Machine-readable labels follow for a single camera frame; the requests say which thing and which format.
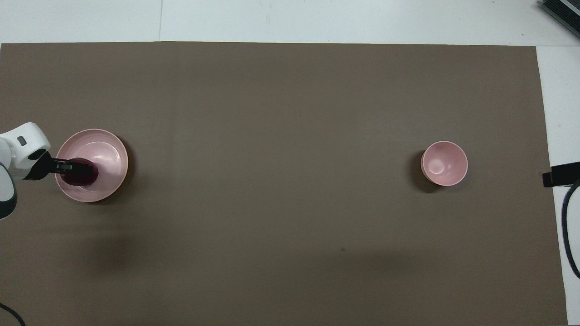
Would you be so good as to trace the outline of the brown table mat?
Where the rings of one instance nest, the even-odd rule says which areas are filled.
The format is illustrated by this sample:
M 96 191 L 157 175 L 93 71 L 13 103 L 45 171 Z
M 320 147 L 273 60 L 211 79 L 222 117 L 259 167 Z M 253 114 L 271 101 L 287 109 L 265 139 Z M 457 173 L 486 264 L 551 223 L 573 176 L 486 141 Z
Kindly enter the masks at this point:
M 0 220 L 0 302 L 29 326 L 566 324 L 532 46 L 24 43 L 0 128 L 55 153 L 105 129 L 129 173 L 54 176 Z M 469 169 L 441 187 L 423 151 Z

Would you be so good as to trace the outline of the pink bowl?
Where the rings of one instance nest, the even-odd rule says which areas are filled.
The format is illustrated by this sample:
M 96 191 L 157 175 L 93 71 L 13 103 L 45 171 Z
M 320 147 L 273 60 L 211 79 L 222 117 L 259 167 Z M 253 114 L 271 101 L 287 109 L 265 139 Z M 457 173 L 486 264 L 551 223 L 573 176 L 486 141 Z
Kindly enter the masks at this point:
M 464 180 L 469 162 L 466 153 L 456 143 L 439 141 L 423 151 L 420 168 L 429 182 L 441 187 L 451 187 Z

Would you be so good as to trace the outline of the pink plate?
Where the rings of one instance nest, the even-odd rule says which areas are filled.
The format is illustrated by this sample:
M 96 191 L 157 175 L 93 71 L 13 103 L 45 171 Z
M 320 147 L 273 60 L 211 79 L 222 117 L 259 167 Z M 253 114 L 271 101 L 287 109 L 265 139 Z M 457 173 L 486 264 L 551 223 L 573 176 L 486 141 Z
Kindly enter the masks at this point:
M 95 164 L 99 175 L 87 186 L 67 184 L 56 175 L 60 190 L 79 202 L 97 202 L 114 194 L 121 187 L 129 167 L 128 152 L 124 143 L 112 132 L 103 129 L 86 129 L 73 134 L 59 149 L 58 158 L 83 158 Z

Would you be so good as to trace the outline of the dark red apple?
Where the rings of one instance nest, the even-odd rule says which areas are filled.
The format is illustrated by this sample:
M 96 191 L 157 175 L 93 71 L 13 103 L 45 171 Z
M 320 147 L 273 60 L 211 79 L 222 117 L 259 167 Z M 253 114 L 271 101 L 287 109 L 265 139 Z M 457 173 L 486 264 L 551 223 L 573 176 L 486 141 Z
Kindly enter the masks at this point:
M 73 176 L 73 175 L 60 175 L 61 179 L 71 186 L 89 186 L 93 184 L 99 176 L 99 169 L 95 163 L 93 165 L 96 167 L 96 174 L 91 176 Z

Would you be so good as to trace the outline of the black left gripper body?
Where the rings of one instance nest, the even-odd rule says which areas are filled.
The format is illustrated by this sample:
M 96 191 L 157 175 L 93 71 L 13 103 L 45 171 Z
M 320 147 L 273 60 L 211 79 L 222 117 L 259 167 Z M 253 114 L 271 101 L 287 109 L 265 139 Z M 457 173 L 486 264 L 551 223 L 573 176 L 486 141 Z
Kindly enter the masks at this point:
M 56 163 L 49 152 L 45 152 L 32 168 L 27 172 L 23 180 L 42 180 L 52 173 L 56 173 Z

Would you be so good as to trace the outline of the grey ribbed metal box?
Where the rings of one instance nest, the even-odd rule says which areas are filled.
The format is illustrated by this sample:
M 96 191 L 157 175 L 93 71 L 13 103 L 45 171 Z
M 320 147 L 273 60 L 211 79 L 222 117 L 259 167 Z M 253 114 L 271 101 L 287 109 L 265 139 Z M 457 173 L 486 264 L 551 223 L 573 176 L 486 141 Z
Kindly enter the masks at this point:
M 539 0 L 539 5 L 560 23 L 580 29 L 580 0 Z

